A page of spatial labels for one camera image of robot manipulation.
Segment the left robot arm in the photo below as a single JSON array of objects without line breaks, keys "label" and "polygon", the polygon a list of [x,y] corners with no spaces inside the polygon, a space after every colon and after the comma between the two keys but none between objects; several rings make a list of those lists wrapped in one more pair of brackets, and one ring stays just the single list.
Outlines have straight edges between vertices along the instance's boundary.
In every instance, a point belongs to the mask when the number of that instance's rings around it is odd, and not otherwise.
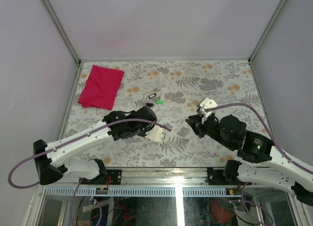
[{"label": "left robot arm", "polygon": [[49,143],[37,140],[33,152],[40,184],[53,184],[63,177],[79,178],[82,184],[105,184],[108,172],[101,159],[73,157],[105,141],[145,137],[156,121],[156,114],[147,106],[131,112],[112,111],[90,128],[67,138]]}]

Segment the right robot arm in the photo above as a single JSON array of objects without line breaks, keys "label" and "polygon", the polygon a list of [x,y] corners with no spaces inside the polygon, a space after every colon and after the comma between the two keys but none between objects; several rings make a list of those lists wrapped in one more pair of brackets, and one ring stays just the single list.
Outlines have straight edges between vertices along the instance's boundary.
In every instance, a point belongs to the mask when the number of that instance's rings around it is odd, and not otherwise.
[{"label": "right robot arm", "polygon": [[246,124],[228,115],[218,120],[192,115],[186,119],[195,135],[209,136],[223,147],[237,152],[241,161],[228,160],[221,180],[228,184],[251,182],[267,185],[296,196],[306,204],[313,204],[313,178],[299,167],[292,167],[267,137],[248,131]]}]

